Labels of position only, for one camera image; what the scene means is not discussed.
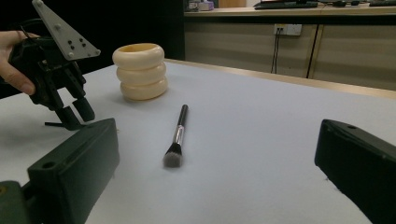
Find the finger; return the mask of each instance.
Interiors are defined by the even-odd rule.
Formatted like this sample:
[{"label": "finger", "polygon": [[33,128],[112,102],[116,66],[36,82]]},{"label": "finger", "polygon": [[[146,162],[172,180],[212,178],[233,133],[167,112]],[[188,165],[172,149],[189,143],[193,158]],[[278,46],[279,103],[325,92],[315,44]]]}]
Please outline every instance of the finger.
[{"label": "finger", "polygon": [[[35,35],[32,33],[26,33],[29,37],[39,37],[39,35]],[[10,44],[16,45],[20,43],[22,40],[26,39],[27,36],[23,31],[10,31]]]},{"label": "finger", "polygon": [[28,95],[35,93],[33,82],[9,63],[0,63],[0,74],[6,83]]}]

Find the dark background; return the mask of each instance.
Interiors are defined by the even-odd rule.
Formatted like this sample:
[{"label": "dark background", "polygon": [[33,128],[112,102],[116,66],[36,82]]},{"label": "dark background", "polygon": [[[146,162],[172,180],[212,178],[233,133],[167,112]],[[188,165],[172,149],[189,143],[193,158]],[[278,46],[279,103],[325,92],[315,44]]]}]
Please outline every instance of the dark background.
[{"label": "dark background", "polygon": [[[78,62],[83,74],[110,66],[113,64],[111,56],[114,50],[133,43],[155,43],[163,48],[165,58],[184,60],[183,0],[43,2],[101,50],[100,56]],[[3,1],[0,7],[0,30],[9,30],[9,25],[15,22],[38,18],[31,0]],[[43,27],[32,26],[32,30],[27,31],[46,35],[42,34],[47,32]],[[8,85],[0,85],[0,98],[10,95],[12,91]]]}]

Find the brush bristles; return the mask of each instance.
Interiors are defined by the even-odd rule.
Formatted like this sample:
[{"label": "brush bristles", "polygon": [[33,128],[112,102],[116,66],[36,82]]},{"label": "brush bristles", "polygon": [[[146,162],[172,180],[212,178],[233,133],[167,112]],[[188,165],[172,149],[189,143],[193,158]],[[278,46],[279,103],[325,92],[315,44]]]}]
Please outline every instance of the brush bristles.
[{"label": "brush bristles", "polygon": [[180,167],[182,159],[181,146],[174,143],[163,156],[163,166],[172,168]]}]

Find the black object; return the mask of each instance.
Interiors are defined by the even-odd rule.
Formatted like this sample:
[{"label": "black object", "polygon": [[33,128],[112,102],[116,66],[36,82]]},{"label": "black object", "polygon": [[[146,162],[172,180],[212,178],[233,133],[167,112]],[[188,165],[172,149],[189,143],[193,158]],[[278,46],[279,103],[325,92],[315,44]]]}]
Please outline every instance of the black object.
[{"label": "black object", "polygon": [[187,105],[183,105],[182,107],[181,107],[181,110],[180,110],[180,115],[179,115],[179,117],[178,117],[178,122],[177,122],[177,126],[183,126],[184,127],[184,125],[185,125],[185,123],[186,123],[186,117],[187,117],[187,111],[189,110],[189,107],[187,106]]},{"label": "black object", "polygon": [[343,122],[321,123],[317,165],[374,224],[396,223],[396,147]]},{"label": "black object", "polygon": [[347,1],[336,1],[333,2],[332,5],[334,7],[345,7],[347,5]]},{"label": "black object", "polygon": [[260,3],[254,5],[256,10],[264,9],[279,9],[279,8],[308,8],[318,7],[318,2],[315,1],[290,1],[290,0],[271,0],[271,1],[260,1]]},{"label": "black object", "polygon": [[83,90],[86,83],[75,61],[67,61],[50,36],[24,39],[14,46],[9,63],[24,73],[35,84],[35,94],[30,96],[36,105],[44,105],[55,111],[67,130],[82,128],[70,106],[64,103],[57,92],[66,87],[77,100],[73,102],[84,121],[95,118]]},{"label": "black object", "polygon": [[350,5],[357,6],[359,3],[360,3],[360,1],[352,1],[352,2],[350,2]]},{"label": "black object", "polygon": [[0,182],[0,223],[82,224],[120,163],[114,119],[96,121],[28,168],[30,182]]},{"label": "black object", "polygon": [[396,6],[396,0],[374,0],[370,2],[370,7],[394,7]]}]

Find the wooden cabinet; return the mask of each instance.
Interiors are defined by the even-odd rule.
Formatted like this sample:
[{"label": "wooden cabinet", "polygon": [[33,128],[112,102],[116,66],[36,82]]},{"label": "wooden cabinet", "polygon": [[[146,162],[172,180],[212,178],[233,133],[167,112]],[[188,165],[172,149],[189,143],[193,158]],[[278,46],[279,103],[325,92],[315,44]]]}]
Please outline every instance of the wooden cabinet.
[{"label": "wooden cabinet", "polygon": [[219,0],[219,7],[246,7],[247,0]]},{"label": "wooden cabinet", "polygon": [[186,61],[306,77],[315,27],[304,25],[299,36],[281,36],[276,56],[273,24],[187,23]]},{"label": "wooden cabinet", "polygon": [[395,26],[323,25],[313,79],[396,91]]}]

